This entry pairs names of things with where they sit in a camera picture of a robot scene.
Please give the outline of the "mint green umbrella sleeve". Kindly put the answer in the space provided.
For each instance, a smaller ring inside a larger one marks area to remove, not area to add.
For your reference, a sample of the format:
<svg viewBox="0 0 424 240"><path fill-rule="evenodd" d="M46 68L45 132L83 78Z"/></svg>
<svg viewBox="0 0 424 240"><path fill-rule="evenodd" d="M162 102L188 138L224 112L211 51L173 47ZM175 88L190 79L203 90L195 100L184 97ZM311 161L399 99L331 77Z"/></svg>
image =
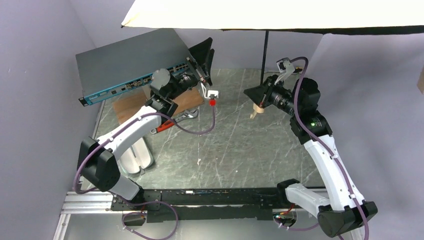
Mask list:
<svg viewBox="0 0 424 240"><path fill-rule="evenodd" d="M120 166L128 175L143 175L154 163L154 157L144 138L140 138L120 157Z"/></svg>

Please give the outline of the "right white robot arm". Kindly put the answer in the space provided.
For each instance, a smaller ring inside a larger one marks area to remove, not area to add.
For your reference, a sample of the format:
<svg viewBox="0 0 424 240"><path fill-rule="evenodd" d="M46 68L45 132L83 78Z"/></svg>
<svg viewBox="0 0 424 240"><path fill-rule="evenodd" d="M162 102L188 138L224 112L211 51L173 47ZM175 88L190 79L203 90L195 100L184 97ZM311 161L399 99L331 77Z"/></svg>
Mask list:
<svg viewBox="0 0 424 240"><path fill-rule="evenodd" d="M278 201L307 211L330 238L367 240L368 222L378 208L374 202L365 200L338 155L330 125L318 111L321 96L318 84L304 78L289 90L273 75L263 84L246 89L244 94L253 102L257 113L275 106L290 116L291 130L311 156L327 192L324 197L298 180L289 179L278 183Z"/></svg>

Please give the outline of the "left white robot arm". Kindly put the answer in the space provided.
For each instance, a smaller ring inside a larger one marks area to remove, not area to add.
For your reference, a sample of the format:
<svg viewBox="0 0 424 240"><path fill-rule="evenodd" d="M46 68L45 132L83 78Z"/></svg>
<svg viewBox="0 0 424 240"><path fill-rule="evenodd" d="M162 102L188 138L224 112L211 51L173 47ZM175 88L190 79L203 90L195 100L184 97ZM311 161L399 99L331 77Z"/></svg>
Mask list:
<svg viewBox="0 0 424 240"><path fill-rule="evenodd" d="M213 39L206 40L190 47L185 64L188 72L178 75L168 69L161 68L151 76L151 98L127 121L109 133L97 139L85 138L80 145L77 172L73 180L73 190L77 194L85 194L90 189L81 190L78 186L80 177L84 177L94 189L120 196L133 205L142 204L144 189L133 180L122 175L118 160L137 141L141 140L151 130L169 121L178 126L172 118L178 104L175 99L201 85L203 97L214 108L218 93L210 93L205 85L212 86L210 68L214 57Z"/></svg>

